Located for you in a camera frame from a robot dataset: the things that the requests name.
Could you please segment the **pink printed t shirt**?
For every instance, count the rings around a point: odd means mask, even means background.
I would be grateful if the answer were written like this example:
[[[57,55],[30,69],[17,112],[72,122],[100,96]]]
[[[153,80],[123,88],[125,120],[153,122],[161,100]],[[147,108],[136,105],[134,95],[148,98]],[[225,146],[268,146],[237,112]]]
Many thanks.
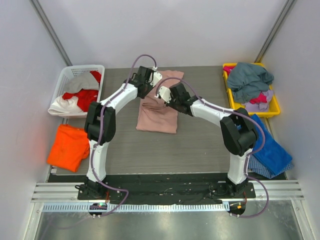
[[[176,134],[178,112],[156,98],[156,87],[140,100],[136,129],[138,131]]]

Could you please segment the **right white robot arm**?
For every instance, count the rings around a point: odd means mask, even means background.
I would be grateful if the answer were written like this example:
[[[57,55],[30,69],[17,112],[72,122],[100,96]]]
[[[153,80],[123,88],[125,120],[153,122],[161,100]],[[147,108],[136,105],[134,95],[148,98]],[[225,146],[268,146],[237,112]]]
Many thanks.
[[[248,112],[244,108],[232,110],[220,107],[197,95],[190,96],[183,83],[161,86],[158,97],[180,113],[220,127],[224,146],[230,153],[225,193],[233,198],[242,195],[248,184],[249,153],[259,138]]]

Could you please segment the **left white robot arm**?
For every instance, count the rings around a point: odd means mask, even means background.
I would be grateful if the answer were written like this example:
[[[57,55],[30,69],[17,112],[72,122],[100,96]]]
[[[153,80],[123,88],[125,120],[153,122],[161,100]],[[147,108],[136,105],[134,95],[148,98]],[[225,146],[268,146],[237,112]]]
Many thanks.
[[[90,147],[89,169],[84,183],[75,186],[79,200],[100,200],[114,189],[106,187],[106,161],[116,133],[117,113],[134,99],[146,97],[161,79],[156,67],[141,66],[111,96],[90,104],[84,125]]]

